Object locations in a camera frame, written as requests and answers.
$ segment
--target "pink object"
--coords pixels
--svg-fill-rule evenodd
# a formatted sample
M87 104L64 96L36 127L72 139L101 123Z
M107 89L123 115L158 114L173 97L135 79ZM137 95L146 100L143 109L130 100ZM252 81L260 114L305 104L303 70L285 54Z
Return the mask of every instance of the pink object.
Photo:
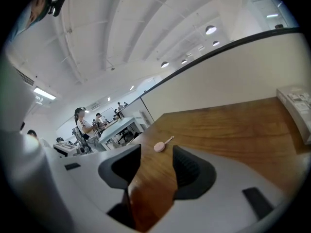
M170 139L168 139L166 142L158 142L157 144L155 144L154 146L154 150L156 152L161 152L165 149L165 144L167 144L170 140L172 140L174 138L174 136L171 136Z

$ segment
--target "wooden tabletop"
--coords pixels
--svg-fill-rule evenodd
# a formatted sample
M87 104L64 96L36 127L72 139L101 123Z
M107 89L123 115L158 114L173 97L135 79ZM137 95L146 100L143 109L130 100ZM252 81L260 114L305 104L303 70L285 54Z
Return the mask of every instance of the wooden tabletop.
M157 153L154 145L165 142ZM136 229L149 230L173 204L177 190L173 145L232 158L249 165L291 196L307 171L311 147L277 98L167 113L137 137L141 165L129 186Z

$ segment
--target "paper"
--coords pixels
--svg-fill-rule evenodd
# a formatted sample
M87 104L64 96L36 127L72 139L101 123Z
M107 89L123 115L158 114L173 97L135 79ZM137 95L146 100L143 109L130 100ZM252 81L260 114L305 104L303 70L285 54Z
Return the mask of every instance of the paper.
M299 111L306 111L309 109L309 107L304 102L295 103L295 106Z

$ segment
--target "ceiling light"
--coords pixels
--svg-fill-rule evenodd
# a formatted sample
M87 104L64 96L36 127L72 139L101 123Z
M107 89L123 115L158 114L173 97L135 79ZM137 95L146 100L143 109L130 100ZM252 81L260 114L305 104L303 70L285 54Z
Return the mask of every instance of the ceiling light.
M268 15L267 18L272 18L272 17L277 17L278 14L272 14L272 15Z
M170 63L164 61L162 64L161 64L161 68L165 68L169 65Z
M56 97L54 97L53 95L51 95L51 94L49 94L49 93L47 93L47 92L45 92L45 91L42 91L40 88L36 88L35 90L34 90L34 92L36 92L37 94L40 94L40 95L42 95L42 96L44 96L44 97L46 97L46 98L49 98L49 99L51 99L51 100L54 100Z
M213 47L214 47L214 46L217 46L218 44L219 44L219 41L214 41L214 42L213 42Z
M209 26L206 27L205 33L206 33L206 34L214 33L214 32L216 31L216 29L217 29L217 28L216 28L215 26L209 25Z

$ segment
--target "white table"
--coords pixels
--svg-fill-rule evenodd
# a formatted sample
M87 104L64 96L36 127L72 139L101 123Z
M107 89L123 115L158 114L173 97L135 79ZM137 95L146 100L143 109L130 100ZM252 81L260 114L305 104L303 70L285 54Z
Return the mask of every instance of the white table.
M99 139L99 143L103 145L106 150L110 150L108 146L105 144L110 138L114 137L117 133L130 126L130 124L135 123L136 127L140 132L143 132L144 129L141 127L139 123L136 122L135 118L132 117L123 117L119 119L118 122L109 126L106 130L103 131L101 138Z

